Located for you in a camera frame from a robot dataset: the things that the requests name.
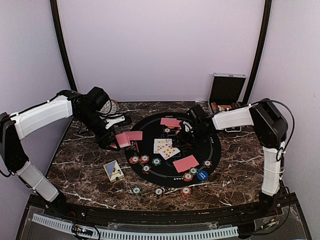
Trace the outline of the red playing card deck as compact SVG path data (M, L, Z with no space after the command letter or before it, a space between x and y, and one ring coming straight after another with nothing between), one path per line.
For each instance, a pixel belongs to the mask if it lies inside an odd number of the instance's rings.
M131 145L129 136L126 133L117 134L115 139L120 148L128 147Z

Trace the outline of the red card top mat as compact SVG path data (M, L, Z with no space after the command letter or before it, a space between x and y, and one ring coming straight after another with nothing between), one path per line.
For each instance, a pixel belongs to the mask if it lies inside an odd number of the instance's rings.
M178 120L176 118L167 118L167 117L162 117L160 120L160 124L167 126L167 127L174 127L174 128L180 128L180 123L182 120Z

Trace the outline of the red card mat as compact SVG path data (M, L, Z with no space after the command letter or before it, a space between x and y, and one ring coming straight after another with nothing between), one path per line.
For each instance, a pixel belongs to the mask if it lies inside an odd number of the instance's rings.
M180 123L182 120L178 120L176 118L167 118L167 117L162 117L160 120L160 124L167 126L167 127L174 127L174 128L180 128Z
M182 173L189 170L190 168L197 167L199 165L199 162L193 155L190 155L174 161L173 165L178 173Z

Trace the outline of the blue small blind button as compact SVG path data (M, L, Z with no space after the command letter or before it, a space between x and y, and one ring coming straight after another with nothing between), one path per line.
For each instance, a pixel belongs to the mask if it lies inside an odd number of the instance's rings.
M205 170L200 170L196 174L196 176L200 181L206 181L208 179L208 177L209 177L209 174Z

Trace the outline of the red poker chip stack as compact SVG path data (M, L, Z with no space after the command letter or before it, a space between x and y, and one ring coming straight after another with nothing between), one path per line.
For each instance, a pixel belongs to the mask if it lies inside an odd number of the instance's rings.
M180 195L184 198L189 197L192 194L192 189L188 186L184 186L180 190Z

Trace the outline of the green poker chip stack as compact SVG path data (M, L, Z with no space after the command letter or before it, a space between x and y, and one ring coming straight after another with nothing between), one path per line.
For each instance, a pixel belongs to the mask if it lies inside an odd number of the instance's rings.
M134 186L132 189L132 194L135 196L141 196L142 194L142 189L139 186Z

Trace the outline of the brown poker chip stack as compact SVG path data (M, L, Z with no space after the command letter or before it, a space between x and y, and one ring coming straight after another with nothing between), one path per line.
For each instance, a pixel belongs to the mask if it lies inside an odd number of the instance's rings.
M165 193L165 188L164 187L157 187L154 190L154 193L156 196L162 196Z

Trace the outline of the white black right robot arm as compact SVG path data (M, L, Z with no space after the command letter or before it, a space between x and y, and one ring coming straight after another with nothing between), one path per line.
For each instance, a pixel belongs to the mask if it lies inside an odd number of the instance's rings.
M271 197L278 192L284 172L288 122L275 106L275 101L264 98L212 115L206 114L197 104L187 111L187 115L190 123L179 123L180 130L174 147L194 148L213 132L252 126L264 156L261 192Z

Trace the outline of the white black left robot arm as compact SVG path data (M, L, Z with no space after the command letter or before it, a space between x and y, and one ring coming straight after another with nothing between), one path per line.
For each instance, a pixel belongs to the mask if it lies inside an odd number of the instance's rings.
M18 176L32 191L48 203L62 203L65 195L39 170L28 157L22 142L36 132L61 120L76 118L96 137L97 145L107 149L114 141L113 101L99 87L88 93L62 90L46 102L27 109L0 115L0 157L5 170L1 175Z

